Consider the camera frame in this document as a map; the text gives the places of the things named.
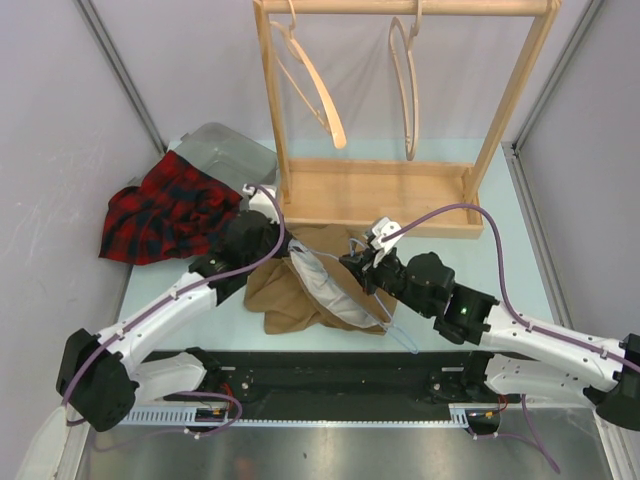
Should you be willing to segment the brown skirt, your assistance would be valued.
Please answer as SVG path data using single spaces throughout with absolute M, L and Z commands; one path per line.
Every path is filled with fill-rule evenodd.
M 285 334 L 321 324 L 345 331 L 382 335 L 397 301 L 379 290 L 368 295 L 339 263 L 360 251 L 358 234 L 343 225 L 299 227 L 287 255 L 271 259 L 248 278 L 244 307 L 264 315 L 267 334 Z

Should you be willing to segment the red plaid cloth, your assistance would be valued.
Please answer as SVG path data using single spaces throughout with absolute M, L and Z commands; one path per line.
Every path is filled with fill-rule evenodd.
M 241 200 L 238 192 L 170 150 L 138 186 L 109 200 L 99 256 L 149 265 L 202 255 L 223 239 Z

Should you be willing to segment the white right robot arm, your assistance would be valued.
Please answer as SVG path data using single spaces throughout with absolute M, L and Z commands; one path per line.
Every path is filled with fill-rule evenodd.
M 583 403 L 618 427 L 639 428 L 639 337 L 607 339 L 550 325 L 518 312 L 455 280 L 435 253 L 402 263 L 394 251 L 367 249 L 351 271 L 368 294 L 383 291 L 457 345 L 491 353 L 484 366 L 463 373 L 461 388 L 473 401 L 494 392 Z

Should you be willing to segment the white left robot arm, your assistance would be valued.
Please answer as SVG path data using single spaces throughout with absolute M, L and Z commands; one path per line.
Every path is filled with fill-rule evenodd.
M 195 316 L 219 307 L 271 258 L 285 258 L 311 243 L 280 221 L 248 210 L 236 216 L 223 241 L 197 257 L 188 271 L 140 313 L 91 335 L 80 329 L 65 345 L 56 389 L 98 432 L 121 423 L 139 403 L 213 398 L 240 411 L 223 388 L 220 366 L 200 348 L 149 361 L 165 338 Z

